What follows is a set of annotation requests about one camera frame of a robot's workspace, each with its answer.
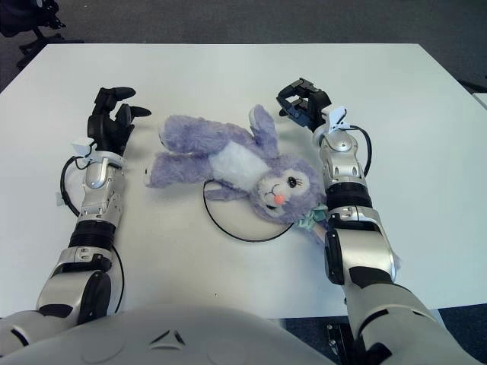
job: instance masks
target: white table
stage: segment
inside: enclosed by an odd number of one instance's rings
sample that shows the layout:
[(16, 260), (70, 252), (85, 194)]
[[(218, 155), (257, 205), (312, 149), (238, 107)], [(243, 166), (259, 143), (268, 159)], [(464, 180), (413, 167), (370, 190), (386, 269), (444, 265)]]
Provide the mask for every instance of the white table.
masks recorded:
[(397, 282), (430, 308), (487, 302), (487, 111), (420, 46), (81, 44), (47, 46), (0, 95), (0, 316), (34, 308), (68, 244), (75, 218), (56, 207), (55, 191), (102, 86), (134, 87), (129, 102), (152, 111), (126, 149), (116, 234), (123, 309), (192, 302), (269, 318), (345, 314), (340, 287), (325, 278), (323, 248), (305, 233), (242, 243), (210, 221), (200, 185), (142, 185), (142, 169), (162, 151), (158, 122), (183, 113), (248, 127), (256, 103), (276, 118), (282, 152), (318, 167), (309, 131), (277, 117), (276, 93), (300, 76), (371, 135), (369, 190), (403, 260)]

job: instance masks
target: stuffed animal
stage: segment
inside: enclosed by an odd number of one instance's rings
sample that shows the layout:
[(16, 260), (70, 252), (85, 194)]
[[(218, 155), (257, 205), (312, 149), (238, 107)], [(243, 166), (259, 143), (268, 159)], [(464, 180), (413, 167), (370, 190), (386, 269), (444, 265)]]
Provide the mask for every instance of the stuffed animal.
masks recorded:
[(221, 188), (206, 191), (209, 200), (248, 197), (256, 214), (279, 223), (309, 217), (324, 201), (318, 173), (299, 157), (279, 155), (274, 121), (262, 106), (252, 108), (249, 119), (253, 135), (229, 123), (170, 116), (159, 137), (171, 153), (156, 155), (145, 184), (215, 180)]

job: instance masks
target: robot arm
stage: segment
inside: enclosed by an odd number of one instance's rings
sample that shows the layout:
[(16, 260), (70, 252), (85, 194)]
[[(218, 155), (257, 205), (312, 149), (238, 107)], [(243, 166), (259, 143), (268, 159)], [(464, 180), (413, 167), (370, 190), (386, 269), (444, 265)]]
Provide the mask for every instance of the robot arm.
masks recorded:
[[(307, 91), (293, 94), (296, 87)], [(314, 100), (325, 99), (325, 93), (304, 79), (283, 91), (286, 97), (313, 95), (307, 104), (302, 99), (283, 103), (280, 97), (278, 102), (281, 114), (314, 132), (313, 141), (320, 149), (329, 209), (326, 275), (345, 292), (356, 362), (478, 363), (411, 291), (394, 284), (393, 251), (368, 194), (356, 156), (357, 141), (346, 132), (345, 108), (331, 102), (317, 106)]]
[(36, 310), (0, 320), (0, 355), (107, 314), (111, 293), (107, 271), (123, 209), (123, 152), (134, 127), (132, 120), (150, 114), (123, 104), (112, 120), (110, 111), (134, 94), (128, 87), (100, 89), (88, 120), (89, 138), (73, 144), (89, 163), (81, 212), (71, 205), (78, 216), (75, 231), (42, 289)]

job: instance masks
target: gray carpet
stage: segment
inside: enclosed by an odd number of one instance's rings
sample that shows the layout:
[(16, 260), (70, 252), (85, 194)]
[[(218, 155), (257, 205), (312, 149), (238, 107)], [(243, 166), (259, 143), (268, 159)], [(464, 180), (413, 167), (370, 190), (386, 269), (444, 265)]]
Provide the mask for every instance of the gray carpet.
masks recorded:
[[(486, 0), (58, 3), (58, 16), (68, 26), (61, 30), (66, 39), (89, 43), (419, 43), (456, 78), (487, 84)], [(18, 46), (33, 39), (33, 33), (0, 37), (0, 90), (18, 74)], [(443, 309), (441, 315), (462, 346), (486, 362), (486, 305)], [(325, 322), (329, 319), (293, 319), (288, 327), (327, 352)]]

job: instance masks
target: office chair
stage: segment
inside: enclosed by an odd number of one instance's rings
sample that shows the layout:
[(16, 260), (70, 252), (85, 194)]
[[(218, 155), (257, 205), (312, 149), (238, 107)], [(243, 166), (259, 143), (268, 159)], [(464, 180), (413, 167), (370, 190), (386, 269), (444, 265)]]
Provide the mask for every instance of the office chair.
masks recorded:
[(22, 60), (17, 62), (19, 69), (27, 66), (47, 44), (83, 43), (82, 40), (65, 40), (59, 33), (54, 36), (41, 33), (39, 27), (65, 27), (56, 17), (58, 10), (59, 6), (54, 0), (0, 0), (0, 33), (13, 37), (32, 30), (37, 36), (33, 42), (19, 47), (24, 54)]

